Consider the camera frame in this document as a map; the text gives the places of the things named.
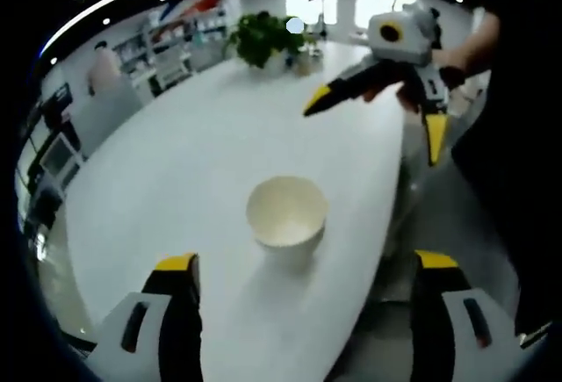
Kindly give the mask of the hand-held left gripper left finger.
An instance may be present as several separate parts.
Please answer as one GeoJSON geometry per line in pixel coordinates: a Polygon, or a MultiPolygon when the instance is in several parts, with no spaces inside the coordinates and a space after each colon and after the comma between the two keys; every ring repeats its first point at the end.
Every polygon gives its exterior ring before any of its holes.
{"type": "Polygon", "coordinates": [[[101,323],[90,370],[102,381],[201,381],[198,255],[160,261],[101,323]]]}

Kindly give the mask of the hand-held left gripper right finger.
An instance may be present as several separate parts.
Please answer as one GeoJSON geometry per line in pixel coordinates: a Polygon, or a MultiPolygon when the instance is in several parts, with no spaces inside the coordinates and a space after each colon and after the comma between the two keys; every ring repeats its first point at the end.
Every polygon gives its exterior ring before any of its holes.
{"type": "Polygon", "coordinates": [[[505,381],[516,368],[513,322],[451,257],[417,249],[411,297],[412,381],[505,381]]]}

